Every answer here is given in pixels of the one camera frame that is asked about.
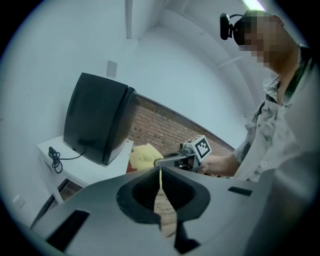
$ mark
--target power cord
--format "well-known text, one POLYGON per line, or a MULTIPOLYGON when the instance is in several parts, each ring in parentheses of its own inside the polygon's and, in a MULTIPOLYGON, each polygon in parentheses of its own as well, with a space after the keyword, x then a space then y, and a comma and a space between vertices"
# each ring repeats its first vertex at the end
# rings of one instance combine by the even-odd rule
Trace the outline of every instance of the power cord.
POLYGON ((83 153, 81 153, 79 156, 77 157, 73 157, 73 158, 60 158, 60 152, 57 152, 54 150, 54 148, 52 146, 49 147, 49 153, 48 156, 52 159, 52 168, 55 170, 55 172, 57 174, 60 174, 63 170, 63 165, 61 160, 73 160, 73 159, 77 159, 79 157, 82 156, 83 153), (59 165, 61 165, 61 169, 60 171, 57 171, 57 168, 59 167, 59 165))

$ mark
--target yellow cloth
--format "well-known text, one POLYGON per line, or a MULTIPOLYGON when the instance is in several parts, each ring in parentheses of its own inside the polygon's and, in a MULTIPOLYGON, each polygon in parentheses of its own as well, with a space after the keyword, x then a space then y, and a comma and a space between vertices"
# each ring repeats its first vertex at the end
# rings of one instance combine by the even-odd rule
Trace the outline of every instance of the yellow cloth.
MULTIPOLYGON (((138 171, 154 167, 154 162, 157 159, 164 158, 158 150, 151 144, 134 146, 133 153, 129 154, 132 168, 138 171)), ((162 187, 161 173, 160 173, 160 187, 162 187)))

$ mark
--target light fixture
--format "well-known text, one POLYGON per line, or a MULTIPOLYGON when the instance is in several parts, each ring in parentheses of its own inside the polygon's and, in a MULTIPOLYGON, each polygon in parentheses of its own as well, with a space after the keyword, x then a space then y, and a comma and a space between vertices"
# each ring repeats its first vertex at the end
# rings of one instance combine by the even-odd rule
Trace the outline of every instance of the light fixture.
POLYGON ((242 0, 250 10, 265 11, 265 8, 259 3, 258 0, 242 0))

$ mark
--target man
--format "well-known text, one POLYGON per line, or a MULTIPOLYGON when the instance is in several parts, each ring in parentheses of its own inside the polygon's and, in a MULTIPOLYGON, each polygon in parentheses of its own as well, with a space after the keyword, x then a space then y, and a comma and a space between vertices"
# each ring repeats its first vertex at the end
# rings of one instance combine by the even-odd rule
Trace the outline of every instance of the man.
POLYGON ((241 20, 234 25, 234 40, 278 77, 265 88, 265 100, 245 125, 244 142, 232 155, 208 156, 198 173, 257 182, 262 172, 319 149, 319 104, 314 98, 319 80, 310 50, 296 44, 279 17, 250 10, 241 20))

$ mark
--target white ceiling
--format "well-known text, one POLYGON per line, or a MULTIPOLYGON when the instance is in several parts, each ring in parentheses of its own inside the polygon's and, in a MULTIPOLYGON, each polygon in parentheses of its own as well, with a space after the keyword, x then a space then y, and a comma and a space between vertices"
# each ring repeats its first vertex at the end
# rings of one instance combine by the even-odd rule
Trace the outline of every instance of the white ceiling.
MULTIPOLYGON (((155 26, 170 29, 188 40, 197 51, 209 58, 214 72, 221 72, 242 102, 244 114, 251 115, 263 100, 263 84, 268 84, 276 74, 264 68, 249 52, 239 51, 233 39, 220 38, 220 14, 244 14, 248 9, 242 0, 126 0, 131 2, 132 38, 139 39, 155 26)), ((289 33, 304 43, 290 19, 273 5, 271 0, 261 0, 267 12, 277 14, 289 33)), ((231 21, 234 24, 238 17, 231 21)))

